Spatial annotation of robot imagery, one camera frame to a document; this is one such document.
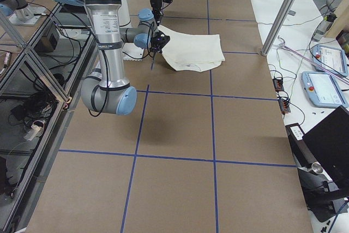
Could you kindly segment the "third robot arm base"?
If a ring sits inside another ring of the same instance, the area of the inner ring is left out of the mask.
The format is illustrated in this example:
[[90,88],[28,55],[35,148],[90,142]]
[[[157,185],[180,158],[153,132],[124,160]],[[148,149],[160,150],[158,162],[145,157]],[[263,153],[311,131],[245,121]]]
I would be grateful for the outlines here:
[[34,18],[33,11],[26,0],[1,0],[1,12],[5,16],[15,14],[21,22]]

